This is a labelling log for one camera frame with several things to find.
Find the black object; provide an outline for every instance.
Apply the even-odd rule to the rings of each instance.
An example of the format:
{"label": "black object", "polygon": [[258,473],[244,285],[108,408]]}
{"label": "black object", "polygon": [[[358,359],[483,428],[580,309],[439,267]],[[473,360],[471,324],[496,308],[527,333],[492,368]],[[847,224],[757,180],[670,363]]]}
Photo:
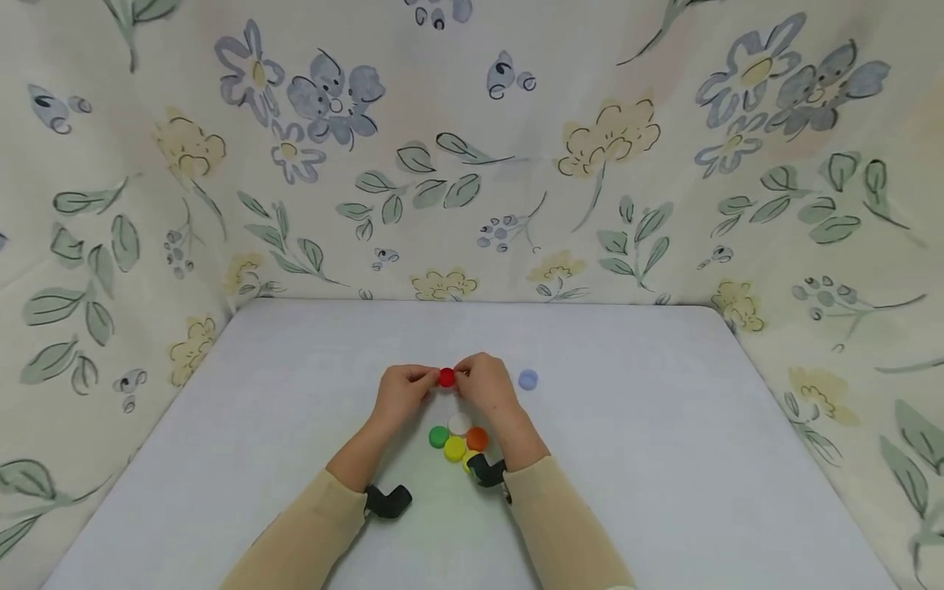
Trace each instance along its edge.
{"label": "black object", "polygon": [[398,485],[389,496],[385,496],[376,485],[367,486],[367,510],[379,518],[400,518],[413,502],[413,495],[405,486]]}
{"label": "black object", "polygon": [[504,483],[504,474],[507,470],[505,460],[502,459],[494,465],[488,464],[485,455],[478,454],[469,459],[465,464],[469,470],[475,474],[476,483],[481,487],[495,487]]}

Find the yellow flower print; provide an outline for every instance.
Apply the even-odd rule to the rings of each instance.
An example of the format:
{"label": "yellow flower print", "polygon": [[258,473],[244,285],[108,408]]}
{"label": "yellow flower print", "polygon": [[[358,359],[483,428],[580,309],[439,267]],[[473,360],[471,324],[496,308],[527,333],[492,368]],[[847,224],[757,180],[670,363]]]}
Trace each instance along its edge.
{"label": "yellow flower print", "polygon": [[234,254],[229,269],[223,280],[223,290],[227,295],[236,295],[245,280],[245,273],[253,272],[262,265],[262,254]]}
{"label": "yellow flower print", "polygon": [[154,124],[151,137],[167,159],[170,171],[178,180],[208,177],[226,157],[226,142],[219,135],[204,133],[174,107],[167,108],[167,119]]}
{"label": "yellow flower print", "polygon": [[651,89],[629,107],[615,100],[604,101],[592,127],[564,125],[569,155],[558,160],[557,169],[568,177],[589,177],[608,161],[625,161],[649,151],[662,133],[652,123],[654,116]]}
{"label": "yellow flower print", "polygon": [[462,301],[462,295],[468,295],[479,287],[479,282],[466,278],[465,271],[458,266],[445,277],[434,269],[427,271],[425,277],[410,277],[416,298],[420,301]]}
{"label": "yellow flower print", "polygon": [[717,286],[717,293],[711,302],[728,324],[738,329],[759,332],[764,329],[764,320],[757,317],[761,302],[756,296],[748,296],[749,292],[749,282],[736,283],[725,279]]}
{"label": "yellow flower print", "polygon": [[216,341],[216,323],[213,318],[207,316],[205,319],[196,317],[187,318],[187,340],[168,348],[172,370],[170,375],[171,385],[183,387],[191,375],[194,374],[196,367],[202,362],[203,358],[210,352],[213,342]]}
{"label": "yellow flower print", "polygon": [[531,282],[547,282],[557,278],[571,278],[579,275],[586,268],[586,262],[570,258],[570,250],[561,250],[556,254],[545,256],[541,264],[531,269],[528,280]]}
{"label": "yellow flower print", "polygon": [[813,369],[807,371],[799,367],[788,370],[790,385],[793,391],[810,403],[815,403],[819,409],[843,426],[859,426],[859,418],[840,402],[849,391],[849,384],[845,379],[827,371]]}

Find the curtain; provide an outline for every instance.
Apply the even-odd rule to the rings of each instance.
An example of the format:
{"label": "curtain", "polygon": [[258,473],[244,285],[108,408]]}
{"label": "curtain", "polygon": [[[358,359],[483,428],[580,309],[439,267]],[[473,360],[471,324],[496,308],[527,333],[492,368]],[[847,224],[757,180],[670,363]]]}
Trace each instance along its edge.
{"label": "curtain", "polygon": [[939,3],[0,15],[0,585],[289,296],[713,307],[897,583],[944,588]]}

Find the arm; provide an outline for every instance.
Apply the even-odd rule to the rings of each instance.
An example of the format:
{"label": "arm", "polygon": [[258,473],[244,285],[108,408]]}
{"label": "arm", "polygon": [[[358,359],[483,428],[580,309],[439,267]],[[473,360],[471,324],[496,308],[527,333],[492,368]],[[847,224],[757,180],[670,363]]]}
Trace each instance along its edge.
{"label": "arm", "polygon": [[366,424],[262,532],[220,589],[320,588],[363,526],[363,491],[384,449],[438,378],[436,369],[420,365],[387,369]]}
{"label": "arm", "polygon": [[512,515],[545,590],[632,587],[609,535],[518,404],[504,363],[481,353],[456,370],[460,395],[485,415],[501,446]]}

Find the beige sleeve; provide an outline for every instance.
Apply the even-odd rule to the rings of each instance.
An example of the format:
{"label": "beige sleeve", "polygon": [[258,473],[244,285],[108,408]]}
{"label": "beige sleeve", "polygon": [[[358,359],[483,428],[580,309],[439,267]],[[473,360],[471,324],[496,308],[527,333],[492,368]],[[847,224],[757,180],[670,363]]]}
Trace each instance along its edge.
{"label": "beige sleeve", "polygon": [[512,514],[544,590],[632,587],[632,576],[553,457],[505,473]]}
{"label": "beige sleeve", "polygon": [[316,590],[363,526],[367,494],[321,471],[262,532],[221,590]]}

